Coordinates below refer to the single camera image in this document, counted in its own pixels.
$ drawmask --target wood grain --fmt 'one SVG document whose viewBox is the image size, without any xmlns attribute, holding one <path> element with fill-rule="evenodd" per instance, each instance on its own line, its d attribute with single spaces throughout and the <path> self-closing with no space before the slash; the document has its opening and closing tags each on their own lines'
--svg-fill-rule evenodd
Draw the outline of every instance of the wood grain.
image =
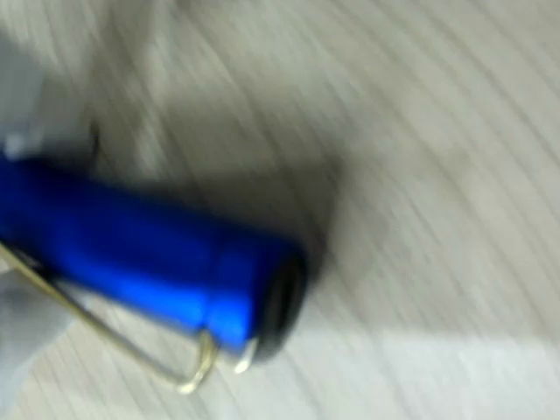
<svg viewBox="0 0 560 420">
<path fill-rule="evenodd" d="M 286 349 L 189 398 L 84 327 L 12 419 L 560 416 L 552 0 L 0 0 L 103 127 L 99 175 L 309 245 Z M 193 350 L 116 308 L 157 354 Z"/>
</svg>

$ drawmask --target blurry object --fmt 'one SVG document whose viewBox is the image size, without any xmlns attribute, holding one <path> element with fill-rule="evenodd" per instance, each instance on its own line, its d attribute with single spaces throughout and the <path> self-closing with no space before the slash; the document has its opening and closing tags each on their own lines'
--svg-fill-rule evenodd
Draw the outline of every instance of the blurry object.
<svg viewBox="0 0 560 420">
<path fill-rule="evenodd" d="M 11 63 L 2 73 L 4 98 L 18 98 L 19 85 L 26 89 L 19 110 L 9 113 L 6 104 L 0 119 L 0 256 L 179 393 L 199 386 L 218 347 L 238 357 L 238 373 L 274 354 L 305 294 L 306 256 L 299 244 L 67 171 L 93 160 L 97 129 L 77 115 L 42 118 L 34 107 L 40 71 L 9 45 L 4 50 Z M 176 373 L 111 330 L 53 280 L 63 277 L 199 335 L 194 374 Z"/>
</svg>

